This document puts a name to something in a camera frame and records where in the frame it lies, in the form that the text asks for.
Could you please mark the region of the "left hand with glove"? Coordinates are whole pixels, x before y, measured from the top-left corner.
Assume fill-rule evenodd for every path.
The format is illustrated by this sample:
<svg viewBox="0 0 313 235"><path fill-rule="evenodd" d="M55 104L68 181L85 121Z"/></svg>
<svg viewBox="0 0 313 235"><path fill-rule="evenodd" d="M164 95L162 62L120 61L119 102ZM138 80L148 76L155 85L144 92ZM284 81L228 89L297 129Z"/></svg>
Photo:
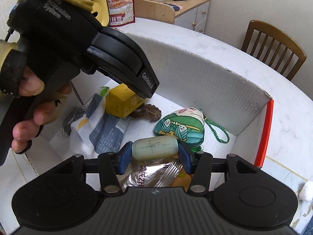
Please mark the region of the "left hand with glove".
<svg viewBox="0 0 313 235"><path fill-rule="evenodd" d="M13 141L15 125L33 118L64 84L76 77L81 61L100 29L92 15L92 0L19 0L8 18L10 30L20 34L17 43L5 43L1 92L12 97L1 122L1 162ZM26 68L43 81L42 92L19 94Z"/></svg>

